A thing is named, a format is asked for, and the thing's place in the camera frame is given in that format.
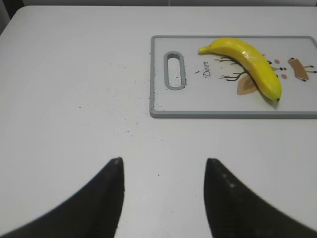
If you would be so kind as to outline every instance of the gray cutting board rim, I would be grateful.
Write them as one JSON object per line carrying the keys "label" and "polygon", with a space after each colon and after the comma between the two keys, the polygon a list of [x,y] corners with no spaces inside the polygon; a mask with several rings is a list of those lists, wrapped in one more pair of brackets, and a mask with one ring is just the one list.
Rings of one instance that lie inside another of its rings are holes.
{"label": "gray cutting board rim", "polygon": [[311,36],[167,36],[157,35],[151,38],[151,80],[150,80],[150,115],[154,118],[242,118],[242,119],[314,119],[317,118],[317,110],[314,111],[226,111],[226,110],[157,110],[155,107],[155,46],[156,39],[201,39],[201,38],[255,38],[255,39],[309,39],[314,49],[317,50],[317,42]]}

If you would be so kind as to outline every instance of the deer illustration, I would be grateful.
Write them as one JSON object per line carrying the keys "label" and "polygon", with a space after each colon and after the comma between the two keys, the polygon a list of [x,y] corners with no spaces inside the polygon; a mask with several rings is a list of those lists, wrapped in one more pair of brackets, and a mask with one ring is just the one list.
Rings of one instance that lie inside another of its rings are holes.
{"label": "deer illustration", "polygon": [[306,68],[314,68],[314,66],[303,66],[299,59],[290,58],[288,60],[288,63],[292,66],[295,72],[295,77],[300,79],[301,81],[306,82],[307,80],[309,80],[307,73],[317,73],[317,71],[306,71]]}
{"label": "deer illustration", "polygon": [[[220,62],[225,62],[225,61],[231,61],[232,63],[231,64],[238,64],[241,66],[240,63],[238,62],[235,62],[233,59],[231,58],[228,58],[228,57],[221,57],[220,59],[215,59],[215,61],[218,61],[219,63]],[[277,70],[287,70],[287,68],[276,68],[276,67],[272,67],[271,68],[274,70],[274,71],[277,71]],[[237,90],[237,94],[238,95],[246,95],[246,94],[250,94],[250,93],[253,93],[255,91],[258,90],[257,86],[255,85],[255,83],[253,82],[253,79],[250,77],[250,75],[248,74],[248,72],[244,69],[244,71],[242,71],[241,73],[233,73],[235,74],[235,76],[226,76],[226,75],[223,75],[219,78],[224,78],[226,79],[227,81],[237,81],[242,75],[245,74],[245,76],[243,76],[240,81],[238,82],[238,90]]]}

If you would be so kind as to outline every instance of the deer ear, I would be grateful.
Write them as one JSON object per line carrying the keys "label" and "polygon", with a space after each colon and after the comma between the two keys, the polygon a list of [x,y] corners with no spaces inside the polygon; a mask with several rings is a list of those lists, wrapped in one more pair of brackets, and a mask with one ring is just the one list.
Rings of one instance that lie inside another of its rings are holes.
{"label": "deer ear", "polygon": [[248,74],[240,79],[238,83],[238,95],[250,94],[257,90],[256,85]]}
{"label": "deer ear", "polygon": [[272,66],[271,66],[271,68],[273,69],[273,71],[279,70],[279,68],[275,68],[275,67],[272,67]]}

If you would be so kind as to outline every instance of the wall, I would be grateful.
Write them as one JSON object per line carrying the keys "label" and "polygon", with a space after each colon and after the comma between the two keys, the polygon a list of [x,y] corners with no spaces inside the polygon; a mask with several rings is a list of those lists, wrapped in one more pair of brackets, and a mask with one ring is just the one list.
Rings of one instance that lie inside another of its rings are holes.
{"label": "wall", "polygon": [[23,0],[25,5],[315,6],[317,0]]}
{"label": "wall", "polygon": [[0,34],[5,29],[9,21],[10,21],[9,15],[5,10],[3,1],[0,0]]}

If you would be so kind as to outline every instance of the deer text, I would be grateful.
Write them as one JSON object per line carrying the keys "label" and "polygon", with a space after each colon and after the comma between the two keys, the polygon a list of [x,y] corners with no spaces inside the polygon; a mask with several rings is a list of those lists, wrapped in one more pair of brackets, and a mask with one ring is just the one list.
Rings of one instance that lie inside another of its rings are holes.
{"label": "deer text", "polygon": [[205,78],[210,77],[211,74],[210,74],[210,68],[209,68],[209,63],[208,62],[204,61],[204,69],[205,69],[205,72],[203,73],[203,76]]}

